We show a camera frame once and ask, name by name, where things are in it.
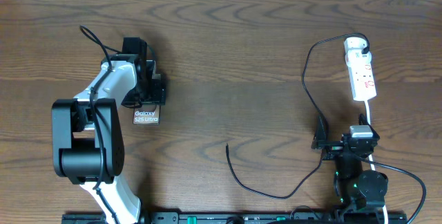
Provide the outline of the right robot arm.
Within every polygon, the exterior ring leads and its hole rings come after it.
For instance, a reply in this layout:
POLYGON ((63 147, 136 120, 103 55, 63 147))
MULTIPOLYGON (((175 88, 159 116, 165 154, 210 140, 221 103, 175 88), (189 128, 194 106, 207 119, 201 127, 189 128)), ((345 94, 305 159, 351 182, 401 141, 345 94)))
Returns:
POLYGON ((349 128, 339 141, 328 140, 328 124, 318 119, 312 149, 320 149, 323 160, 332 160, 336 166, 334 188, 347 212, 368 212, 385 205, 388 178, 385 174, 363 169, 363 162, 374 152, 379 134, 360 114, 358 124, 349 128))

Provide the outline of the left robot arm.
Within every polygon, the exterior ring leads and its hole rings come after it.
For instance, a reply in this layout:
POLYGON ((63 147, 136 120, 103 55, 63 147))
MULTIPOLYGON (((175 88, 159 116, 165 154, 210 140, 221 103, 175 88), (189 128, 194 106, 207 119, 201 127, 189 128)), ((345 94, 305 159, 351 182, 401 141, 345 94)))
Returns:
POLYGON ((116 54, 103 61, 97 77, 71 99, 51 109, 55 173, 86 190, 103 211, 98 223, 148 223, 142 201, 123 174, 121 106, 142 111, 142 122, 157 124, 165 88, 156 62, 141 54, 116 54), (143 111, 151 106, 150 111, 143 111))

